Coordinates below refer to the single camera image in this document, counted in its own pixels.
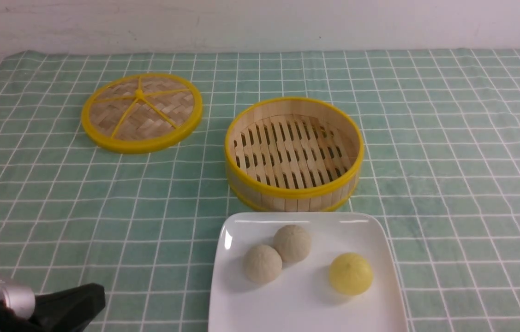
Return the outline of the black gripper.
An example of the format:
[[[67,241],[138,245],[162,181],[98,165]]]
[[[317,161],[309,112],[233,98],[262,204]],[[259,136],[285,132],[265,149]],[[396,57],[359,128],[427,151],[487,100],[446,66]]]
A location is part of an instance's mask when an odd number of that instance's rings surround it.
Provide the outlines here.
[[[0,332],[82,332],[104,310],[105,288],[90,283],[36,296],[30,319],[0,304]]]

